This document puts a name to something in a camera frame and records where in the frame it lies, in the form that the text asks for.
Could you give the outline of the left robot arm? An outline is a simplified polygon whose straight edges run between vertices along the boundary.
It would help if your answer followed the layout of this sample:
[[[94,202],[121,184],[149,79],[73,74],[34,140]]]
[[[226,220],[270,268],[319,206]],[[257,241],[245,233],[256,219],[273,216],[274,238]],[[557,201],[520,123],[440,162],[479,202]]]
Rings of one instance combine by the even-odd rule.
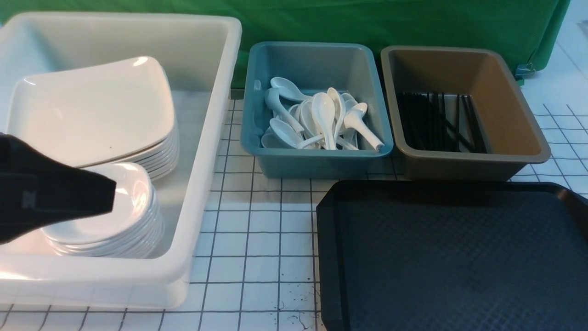
[[[31,231],[112,211],[116,182],[69,167],[25,141],[0,135],[0,243]]]

